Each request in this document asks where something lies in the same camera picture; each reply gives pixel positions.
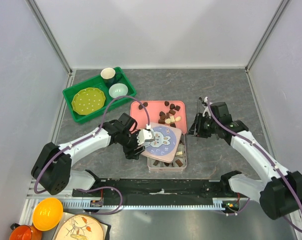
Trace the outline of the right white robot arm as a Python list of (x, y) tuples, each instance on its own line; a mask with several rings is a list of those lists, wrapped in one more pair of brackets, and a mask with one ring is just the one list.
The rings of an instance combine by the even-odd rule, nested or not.
[(260, 204), (272, 220), (302, 210), (302, 174), (276, 161), (240, 120), (233, 120), (225, 102), (199, 98), (203, 112), (196, 114), (188, 134), (198, 138), (216, 136), (239, 152), (260, 177), (253, 180), (239, 171), (221, 176), (220, 192), (226, 197), (240, 193)]

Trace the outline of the pink chocolate tin box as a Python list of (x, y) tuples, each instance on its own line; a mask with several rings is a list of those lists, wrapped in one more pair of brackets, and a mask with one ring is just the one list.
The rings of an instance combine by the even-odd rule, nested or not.
[[(182, 134), (177, 151), (183, 151), (182, 156), (174, 156), (172, 162), (163, 162), (153, 158), (147, 158), (147, 165), (150, 172), (182, 172), (187, 167), (187, 155), (186, 155), (186, 139)], [(153, 166), (155, 161), (159, 161), (157, 166)]]

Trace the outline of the silver tin lid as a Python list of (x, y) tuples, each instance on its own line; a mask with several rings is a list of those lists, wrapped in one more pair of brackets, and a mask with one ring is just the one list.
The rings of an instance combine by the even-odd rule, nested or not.
[(182, 131), (179, 128), (152, 122), (151, 133), (154, 139), (144, 143), (145, 151), (142, 155), (171, 163), (175, 157)]

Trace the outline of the metal tongs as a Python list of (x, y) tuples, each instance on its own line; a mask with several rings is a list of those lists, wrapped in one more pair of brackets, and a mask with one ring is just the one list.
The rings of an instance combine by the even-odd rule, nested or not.
[(205, 129), (205, 122), (206, 122), (206, 117), (203, 117), (203, 112), (205, 110), (205, 107), (203, 107), (203, 99), (199, 97), (198, 103), (197, 103), (197, 109), (198, 109), (198, 114), (197, 114), (197, 136), (200, 138), (208, 138), (207, 137), (207, 130)]

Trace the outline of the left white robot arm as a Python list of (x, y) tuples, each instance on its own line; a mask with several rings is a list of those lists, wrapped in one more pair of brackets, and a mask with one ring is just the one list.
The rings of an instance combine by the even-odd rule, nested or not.
[(145, 150), (145, 136), (151, 126), (137, 130), (137, 121), (126, 113), (119, 119), (104, 122), (88, 134), (71, 142), (47, 143), (41, 150), (31, 176), (36, 180), (34, 192), (57, 195), (63, 190), (82, 189), (90, 197), (100, 193), (97, 176), (89, 170), (72, 170), (72, 166), (87, 155), (112, 144), (122, 146), (126, 159), (137, 160)]

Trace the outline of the pink plastic tray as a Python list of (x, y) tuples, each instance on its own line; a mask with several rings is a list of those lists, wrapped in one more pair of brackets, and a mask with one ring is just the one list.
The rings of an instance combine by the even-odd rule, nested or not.
[[(185, 104), (180, 100), (143, 100), (143, 103), (148, 103), (146, 107), (150, 121), (152, 123), (158, 123), (160, 119), (160, 112), (165, 114), (170, 110), (170, 104), (179, 106), (179, 110), (174, 110), (174, 118), (180, 117), (181, 119), (178, 122), (175, 122), (176, 128), (180, 129), (183, 134), (187, 133), (187, 118), (186, 118), (186, 108)], [(141, 129), (146, 127), (147, 124), (147, 115), (144, 109), (139, 109), (140, 103), (134, 101), (130, 106), (130, 116), (137, 121), (137, 128)]]

